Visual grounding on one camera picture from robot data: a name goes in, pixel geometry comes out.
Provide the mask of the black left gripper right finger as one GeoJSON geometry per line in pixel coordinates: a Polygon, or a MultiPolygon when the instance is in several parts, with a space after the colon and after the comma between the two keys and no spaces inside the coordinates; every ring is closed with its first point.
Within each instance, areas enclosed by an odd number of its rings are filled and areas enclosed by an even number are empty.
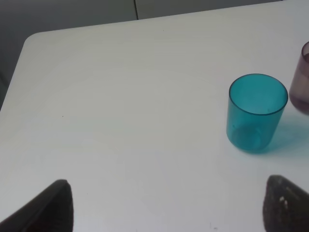
{"type": "Polygon", "coordinates": [[[271,175],[262,213],[267,232],[307,232],[309,194],[284,176],[271,175]]]}

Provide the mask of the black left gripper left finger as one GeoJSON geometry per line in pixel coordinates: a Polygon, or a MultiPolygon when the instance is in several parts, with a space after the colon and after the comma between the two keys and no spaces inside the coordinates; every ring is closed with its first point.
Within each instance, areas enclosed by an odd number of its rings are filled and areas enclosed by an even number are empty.
{"type": "Polygon", "coordinates": [[[74,209],[71,186],[59,179],[0,223],[2,232],[71,232],[74,209]]]}

